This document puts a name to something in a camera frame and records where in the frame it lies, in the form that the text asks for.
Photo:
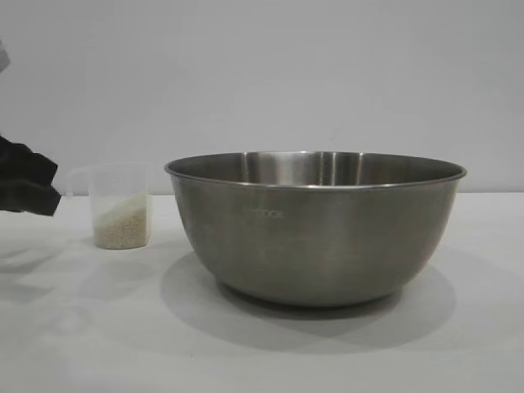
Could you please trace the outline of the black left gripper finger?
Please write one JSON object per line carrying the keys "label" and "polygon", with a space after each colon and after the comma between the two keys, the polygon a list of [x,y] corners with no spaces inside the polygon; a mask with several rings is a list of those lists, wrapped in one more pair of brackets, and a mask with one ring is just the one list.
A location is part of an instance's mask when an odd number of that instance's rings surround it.
{"label": "black left gripper finger", "polygon": [[58,171],[58,165],[46,156],[32,151],[25,144],[1,137],[1,180],[24,181],[48,187]]}
{"label": "black left gripper finger", "polygon": [[40,186],[25,180],[1,181],[1,210],[53,216],[61,194],[52,186]]}

